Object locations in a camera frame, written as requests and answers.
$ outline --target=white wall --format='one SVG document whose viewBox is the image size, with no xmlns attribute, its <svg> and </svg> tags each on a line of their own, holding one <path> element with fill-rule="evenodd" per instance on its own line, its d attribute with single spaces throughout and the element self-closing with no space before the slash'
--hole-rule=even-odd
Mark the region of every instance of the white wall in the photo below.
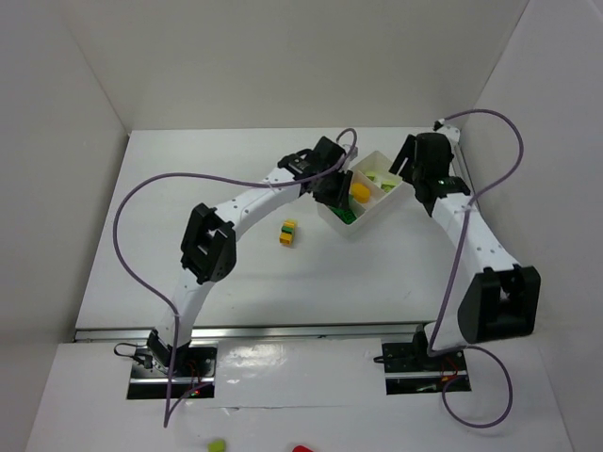
<svg viewBox="0 0 603 452">
<path fill-rule="evenodd" d="M 24 450 L 81 301 L 125 132 L 48 2 L 0 5 L 2 450 Z"/>
<path fill-rule="evenodd" d="M 603 1 L 531 0 L 477 106 L 516 121 L 526 158 L 482 211 L 543 278 L 540 341 L 577 451 L 600 449 L 603 413 Z M 472 118 L 464 152 L 477 187 L 516 156 L 497 120 Z"/>
<path fill-rule="evenodd" d="M 425 125 L 473 105 L 527 0 L 61 0 L 130 129 Z"/>
</svg>

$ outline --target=white panel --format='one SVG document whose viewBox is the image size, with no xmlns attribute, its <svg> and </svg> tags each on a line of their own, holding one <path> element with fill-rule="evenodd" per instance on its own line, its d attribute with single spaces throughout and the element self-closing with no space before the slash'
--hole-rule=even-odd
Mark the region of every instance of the white panel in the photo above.
<svg viewBox="0 0 603 452">
<path fill-rule="evenodd" d="M 268 410 L 221 409 L 215 408 L 220 403 L 194 400 L 179 406 L 164 429 L 163 400 L 125 399 L 131 364 L 115 357 L 112 348 L 111 344 L 59 347 L 28 452 L 198 452 L 216 438 L 223 438 L 233 452 L 289 452 L 296 444 L 317 452 L 571 450 L 538 348 L 529 338 L 488 346 L 508 365 L 515 387 L 508 420 L 488 431 L 459 426 L 445 412 L 438 394 L 389 395 L 345 407 Z M 473 392 L 451 394 L 450 404 L 474 422 L 492 420 L 506 402 L 504 378 L 483 354 L 469 351 L 467 362 Z M 353 367 L 342 370 L 349 370 L 354 382 Z M 329 388 L 333 386 L 318 383 L 312 391 Z M 357 391 L 364 391 L 362 384 Z"/>
<path fill-rule="evenodd" d="M 131 129 L 418 125 L 474 104 L 527 0 L 62 0 Z"/>
<path fill-rule="evenodd" d="M 540 343 L 578 452 L 601 448 L 602 44 L 592 1 L 532 0 L 478 101 L 509 115 L 526 141 L 518 173 L 480 206 L 543 277 Z M 513 134 L 497 120 L 471 119 L 463 137 L 477 187 L 515 159 Z"/>
<path fill-rule="evenodd" d="M 78 328 L 152 327 L 164 303 L 139 286 L 113 250 L 115 211 L 125 194 L 161 172 L 203 171 L 260 181 L 284 155 L 341 129 L 135 131 L 90 273 Z M 359 128 L 359 153 L 394 158 L 409 133 L 427 128 Z M 240 186 L 170 179 L 141 190 L 126 206 L 120 242 L 126 260 L 170 296 L 191 209 L 214 206 Z M 341 237 L 306 195 L 265 217 L 236 244 L 236 266 L 212 289 L 197 325 L 299 325 L 434 319 L 454 246 L 416 201 L 410 186 L 352 239 Z M 294 248 L 278 240 L 283 221 L 299 222 Z"/>
<path fill-rule="evenodd" d="M 50 372 L 56 344 L 8 342 L 0 332 L 0 397 L 3 413 L 0 423 L 2 450 L 25 450 L 36 412 Z"/>
<path fill-rule="evenodd" d="M 20 451 L 81 301 L 124 131 L 49 2 L 1 2 L 0 62 L 0 448 Z"/>
<path fill-rule="evenodd" d="M 218 347 L 216 399 L 235 408 L 378 403 L 385 376 L 373 358 L 382 353 L 379 338 L 227 342 Z"/>
</svg>

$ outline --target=yellow block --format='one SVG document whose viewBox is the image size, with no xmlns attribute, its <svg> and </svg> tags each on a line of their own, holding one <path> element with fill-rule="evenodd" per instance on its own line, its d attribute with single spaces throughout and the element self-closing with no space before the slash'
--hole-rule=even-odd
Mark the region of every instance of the yellow block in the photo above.
<svg viewBox="0 0 603 452">
<path fill-rule="evenodd" d="M 362 184 L 352 184 L 350 187 L 350 193 L 359 203 L 364 204 L 370 200 L 370 190 L 368 187 L 363 186 Z"/>
<path fill-rule="evenodd" d="M 298 225 L 298 222 L 295 219 L 286 219 L 285 222 L 283 223 L 283 226 L 287 226 L 292 229 L 295 229 L 295 227 L 297 225 Z"/>
<path fill-rule="evenodd" d="M 279 236 L 279 242 L 289 247 L 293 243 L 293 235 L 288 233 L 281 233 L 281 235 Z"/>
</svg>

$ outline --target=black bracket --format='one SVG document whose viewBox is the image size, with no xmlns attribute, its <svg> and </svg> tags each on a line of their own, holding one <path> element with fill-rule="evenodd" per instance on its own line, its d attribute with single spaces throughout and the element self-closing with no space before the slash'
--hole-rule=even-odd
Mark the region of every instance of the black bracket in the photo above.
<svg viewBox="0 0 603 452">
<path fill-rule="evenodd" d="M 197 277 L 197 283 L 217 282 L 233 270 L 236 263 L 236 233 L 232 221 L 224 221 L 216 208 L 201 203 L 190 213 L 182 239 L 182 263 Z"/>
<path fill-rule="evenodd" d="M 438 198 L 451 193 L 471 193 L 463 179 L 448 174 L 453 158 L 445 135 L 434 132 L 409 135 L 389 172 L 415 188 L 416 200 L 431 216 Z"/>
<path fill-rule="evenodd" d="M 463 338 L 476 344 L 531 334 L 539 293 L 540 274 L 533 266 L 486 268 L 473 277 L 459 306 Z"/>
</svg>

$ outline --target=cable connector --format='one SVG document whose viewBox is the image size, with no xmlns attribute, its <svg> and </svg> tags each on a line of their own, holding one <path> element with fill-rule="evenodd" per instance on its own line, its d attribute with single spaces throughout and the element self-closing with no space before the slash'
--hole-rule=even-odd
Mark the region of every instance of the cable connector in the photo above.
<svg viewBox="0 0 603 452">
<path fill-rule="evenodd" d="M 441 129 L 442 127 L 444 127 L 444 122 L 446 120 L 444 118 L 442 118 L 441 120 L 437 120 L 436 122 L 433 123 L 433 131 L 437 132 L 439 129 Z"/>
</svg>

